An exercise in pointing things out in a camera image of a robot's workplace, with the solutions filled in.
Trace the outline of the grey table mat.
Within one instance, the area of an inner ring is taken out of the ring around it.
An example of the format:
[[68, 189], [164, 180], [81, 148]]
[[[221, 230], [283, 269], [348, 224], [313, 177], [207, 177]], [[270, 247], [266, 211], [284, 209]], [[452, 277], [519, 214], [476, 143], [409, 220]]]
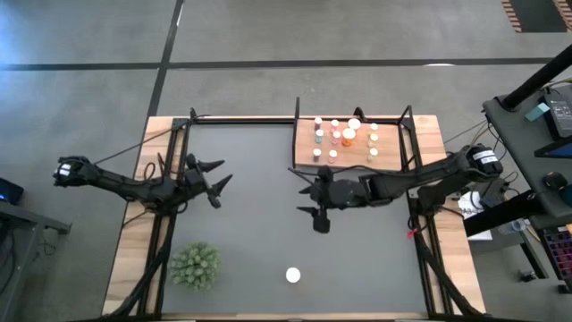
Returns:
[[[192, 242], [215, 246], [222, 264], [211, 289], [167, 281], [166, 313], [423, 313], [425, 296], [415, 243], [406, 238], [405, 199], [378, 208], [331, 210], [331, 230], [316, 233], [298, 207], [312, 200], [290, 172], [290, 126], [198, 125], [189, 152], [223, 160], [207, 175], [232, 174], [213, 208], [193, 199], [176, 219], [172, 250]], [[289, 267], [301, 278], [286, 280]]]

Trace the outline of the dark tablet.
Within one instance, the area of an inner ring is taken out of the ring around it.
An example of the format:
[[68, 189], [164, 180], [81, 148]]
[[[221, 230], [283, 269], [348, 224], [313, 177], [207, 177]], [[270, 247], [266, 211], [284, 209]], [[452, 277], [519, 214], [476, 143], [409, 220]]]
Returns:
[[553, 142], [552, 144], [537, 149], [534, 155], [536, 157], [572, 159], [572, 140]]

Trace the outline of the white box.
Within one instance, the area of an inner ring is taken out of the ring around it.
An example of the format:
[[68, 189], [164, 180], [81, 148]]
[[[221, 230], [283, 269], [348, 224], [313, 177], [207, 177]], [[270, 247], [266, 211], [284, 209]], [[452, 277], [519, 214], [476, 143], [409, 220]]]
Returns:
[[[477, 215], [484, 210], [484, 207], [480, 204], [480, 194], [475, 191], [469, 191], [463, 194], [458, 200], [458, 207], [465, 219]], [[472, 235], [468, 239], [473, 242], [491, 241], [492, 234], [491, 231], [484, 231]]]

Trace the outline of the thick black pole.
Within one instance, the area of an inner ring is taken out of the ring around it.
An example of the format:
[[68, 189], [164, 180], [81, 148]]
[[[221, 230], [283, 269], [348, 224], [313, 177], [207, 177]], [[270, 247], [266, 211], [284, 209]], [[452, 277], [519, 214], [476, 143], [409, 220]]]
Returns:
[[501, 107], [516, 112], [518, 106], [572, 65], [572, 44], [500, 101]]

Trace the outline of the black metal table frame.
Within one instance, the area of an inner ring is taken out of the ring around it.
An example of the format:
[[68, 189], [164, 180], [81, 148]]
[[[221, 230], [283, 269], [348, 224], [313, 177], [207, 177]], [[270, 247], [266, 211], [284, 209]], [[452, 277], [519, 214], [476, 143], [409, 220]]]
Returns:
[[[203, 125], [239, 125], [242, 127], [262, 125], [293, 125], [298, 114], [275, 116], [201, 116], [198, 122]], [[406, 157], [418, 154], [423, 162], [437, 161], [445, 156], [445, 147], [438, 119], [434, 115], [407, 114], [406, 120], [412, 123], [409, 129], [403, 129], [405, 143], [401, 152]], [[180, 165], [183, 161], [182, 130], [174, 130], [173, 125], [182, 122], [180, 116], [152, 116], [147, 119], [143, 134], [144, 143], [139, 147], [138, 159], [134, 170], [134, 178], [140, 179], [144, 168], [155, 153], [164, 153], [171, 166]], [[132, 223], [131, 227], [120, 232], [117, 251], [106, 296], [102, 308], [103, 315], [116, 311], [135, 288], [148, 266], [164, 244], [167, 230], [173, 224], [171, 219], [157, 219], [152, 214], [145, 214], [140, 205], [129, 204], [125, 210], [125, 218]], [[467, 301], [480, 312], [485, 311], [483, 295], [473, 256], [469, 248], [459, 211], [453, 201], [449, 200], [438, 216], [428, 222], [423, 236], [433, 255]], [[428, 264], [421, 266], [422, 286], [429, 291], [430, 309], [437, 313], [450, 312], [458, 314], [458, 306], [439, 284], [434, 271]]]

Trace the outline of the green artificial plant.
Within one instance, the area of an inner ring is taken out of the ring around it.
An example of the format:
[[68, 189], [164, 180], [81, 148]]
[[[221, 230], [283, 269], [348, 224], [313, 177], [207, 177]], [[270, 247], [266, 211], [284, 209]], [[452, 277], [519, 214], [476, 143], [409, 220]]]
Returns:
[[206, 242], [193, 242], [175, 253], [169, 270], [172, 282], [193, 291], [209, 290], [221, 265], [220, 251]]

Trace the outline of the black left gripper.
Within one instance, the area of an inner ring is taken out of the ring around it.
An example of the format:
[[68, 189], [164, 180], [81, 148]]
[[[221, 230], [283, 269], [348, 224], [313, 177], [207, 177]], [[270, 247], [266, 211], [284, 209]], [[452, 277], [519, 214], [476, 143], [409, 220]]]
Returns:
[[[214, 170], [223, 163], [224, 163], [223, 160], [217, 160], [212, 162], [197, 161], [196, 168], [201, 173], [209, 173], [210, 171]], [[189, 200], [194, 199], [197, 195], [206, 192], [211, 206], [213, 208], [220, 208], [221, 202], [219, 200], [219, 197], [224, 187], [231, 180], [231, 178], [232, 174], [229, 174], [228, 176], [224, 177], [221, 181], [208, 187], [206, 187], [206, 184], [204, 182], [184, 183], [181, 186], [179, 186], [176, 190], [176, 204], [180, 205], [186, 203]]]

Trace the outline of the dark grey side table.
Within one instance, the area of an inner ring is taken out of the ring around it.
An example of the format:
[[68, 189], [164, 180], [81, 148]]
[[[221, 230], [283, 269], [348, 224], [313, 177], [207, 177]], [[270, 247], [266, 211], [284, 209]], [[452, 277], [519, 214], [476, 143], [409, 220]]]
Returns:
[[572, 158], [534, 155], [536, 150], [553, 142], [543, 118], [534, 122], [525, 118], [525, 114], [537, 106], [539, 98], [538, 94], [532, 95], [516, 112], [503, 109], [495, 98], [485, 101], [483, 108], [530, 189], [543, 205], [544, 213], [533, 216], [531, 223], [537, 229], [548, 229], [572, 224], [572, 207], [556, 191], [545, 186], [543, 177], [547, 173], [558, 172], [572, 183]]

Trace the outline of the black support beam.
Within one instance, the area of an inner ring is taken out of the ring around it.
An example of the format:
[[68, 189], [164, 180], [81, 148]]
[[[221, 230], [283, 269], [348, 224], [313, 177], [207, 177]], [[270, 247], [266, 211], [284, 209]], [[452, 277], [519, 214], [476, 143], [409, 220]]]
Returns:
[[542, 212], [542, 203], [532, 191], [526, 191], [465, 219], [465, 232], [467, 237], [471, 237], [514, 220], [538, 215]]

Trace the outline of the black computer mouse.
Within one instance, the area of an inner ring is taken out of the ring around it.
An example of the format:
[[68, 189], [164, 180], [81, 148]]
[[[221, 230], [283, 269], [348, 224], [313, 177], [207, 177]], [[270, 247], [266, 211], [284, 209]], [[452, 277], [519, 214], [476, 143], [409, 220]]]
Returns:
[[543, 184], [553, 191], [562, 191], [568, 186], [568, 180], [559, 172], [549, 172], [542, 178]]

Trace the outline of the teal box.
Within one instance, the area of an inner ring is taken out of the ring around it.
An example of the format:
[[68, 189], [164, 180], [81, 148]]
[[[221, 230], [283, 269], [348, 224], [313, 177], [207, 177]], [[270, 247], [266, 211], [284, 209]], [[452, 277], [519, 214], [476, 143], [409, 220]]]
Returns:
[[525, 118], [528, 122], [534, 122], [537, 119], [541, 118], [546, 112], [550, 110], [549, 106], [545, 103], [540, 103], [530, 111], [528, 111], [525, 115]]

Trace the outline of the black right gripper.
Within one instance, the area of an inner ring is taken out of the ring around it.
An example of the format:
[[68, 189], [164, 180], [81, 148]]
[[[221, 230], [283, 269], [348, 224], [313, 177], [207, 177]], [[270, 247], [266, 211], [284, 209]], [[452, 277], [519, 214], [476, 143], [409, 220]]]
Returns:
[[[299, 194], [317, 194], [316, 186], [310, 185]], [[362, 208], [368, 204], [365, 185], [347, 179], [323, 183], [318, 203], [326, 208]], [[312, 227], [317, 233], [329, 233], [331, 221], [326, 208], [298, 207], [312, 217]]]

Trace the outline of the dark grey desk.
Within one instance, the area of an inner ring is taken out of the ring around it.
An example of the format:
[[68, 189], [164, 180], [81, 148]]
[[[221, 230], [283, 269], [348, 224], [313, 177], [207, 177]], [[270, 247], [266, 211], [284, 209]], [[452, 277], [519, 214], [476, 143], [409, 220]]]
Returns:
[[72, 225], [0, 201], [0, 322], [13, 322], [46, 229], [68, 234]]

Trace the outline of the wooden shelf board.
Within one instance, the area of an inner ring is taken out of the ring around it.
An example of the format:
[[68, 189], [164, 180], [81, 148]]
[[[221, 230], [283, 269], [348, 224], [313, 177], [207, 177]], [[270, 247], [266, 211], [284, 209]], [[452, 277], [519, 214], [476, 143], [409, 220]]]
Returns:
[[[374, 148], [378, 150], [378, 157], [373, 161], [367, 160], [369, 150], [368, 140], [369, 123], [363, 123], [357, 130], [357, 136], [350, 147], [332, 144], [332, 132], [330, 121], [323, 121], [321, 130], [324, 131], [323, 142], [315, 142], [314, 119], [299, 119], [296, 140], [296, 165], [330, 165], [345, 168], [352, 165], [366, 165], [379, 170], [400, 170], [400, 146], [397, 125], [379, 124], [375, 134], [379, 139]], [[322, 155], [320, 160], [313, 161], [313, 149], [320, 148]], [[337, 159], [333, 164], [328, 162], [329, 151], [336, 150]]]

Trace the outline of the black device with blue light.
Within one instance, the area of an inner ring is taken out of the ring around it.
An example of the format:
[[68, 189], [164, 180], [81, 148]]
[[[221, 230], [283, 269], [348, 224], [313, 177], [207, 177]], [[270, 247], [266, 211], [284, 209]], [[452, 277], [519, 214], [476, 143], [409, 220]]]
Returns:
[[21, 186], [0, 178], [0, 201], [17, 205], [21, 201], [23, 192]]

